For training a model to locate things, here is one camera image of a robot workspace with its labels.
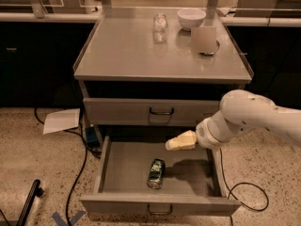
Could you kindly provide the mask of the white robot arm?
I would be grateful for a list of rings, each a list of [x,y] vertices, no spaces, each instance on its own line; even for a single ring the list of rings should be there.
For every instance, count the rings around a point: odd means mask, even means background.
[[[202,148],[217,150],[233,137],[265,129],[296,144],[301,143],[301,111],[276,105],[270,99],[235,89],[226,93],[219,110],[196,126],[166,142],[168,151]]]

